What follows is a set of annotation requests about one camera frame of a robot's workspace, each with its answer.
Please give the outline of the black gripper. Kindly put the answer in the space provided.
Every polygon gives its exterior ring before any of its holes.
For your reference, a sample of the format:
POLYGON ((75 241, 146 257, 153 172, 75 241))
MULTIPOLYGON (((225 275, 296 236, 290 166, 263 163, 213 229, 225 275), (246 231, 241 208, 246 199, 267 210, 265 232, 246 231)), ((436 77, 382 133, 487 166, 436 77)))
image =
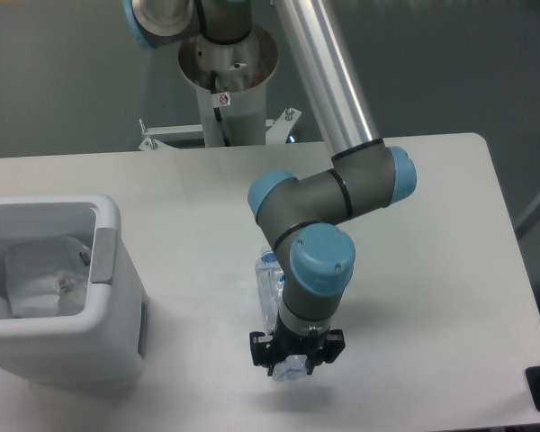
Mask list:
POLYGON ((294 331, 281 315, 277 316, 273 334, 253 331, 248 338, 253 365, 264 367, 268 376, 289 356, 305 356, 306 374, 312 375, 317 366, 334 363, 345 349, 342 329, 303 323, 302 330, 294 331))

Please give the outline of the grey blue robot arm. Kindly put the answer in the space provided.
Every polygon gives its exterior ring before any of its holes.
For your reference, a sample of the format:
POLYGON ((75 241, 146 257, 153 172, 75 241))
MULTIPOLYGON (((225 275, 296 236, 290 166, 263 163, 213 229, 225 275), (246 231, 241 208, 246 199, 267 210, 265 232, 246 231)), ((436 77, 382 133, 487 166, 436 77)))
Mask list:
MULTIPOLYGON (((278 49, 255 24, 249 1, 126 1, 137 43, 178 43, 179 67, 193 85, 208 147, 266 143, 266 83, 278 49)), ((275 5, 323 139, 329 170, 300 179, 259 177, 247 202, 282 270, 258 277, 265 328, 249 336, 253 362, 277 381, 312 374, 345 348, 331 326, 356 260, 339 224, 408 198, 417 173, 408 153, 374 126, 328 1, 275 5)))

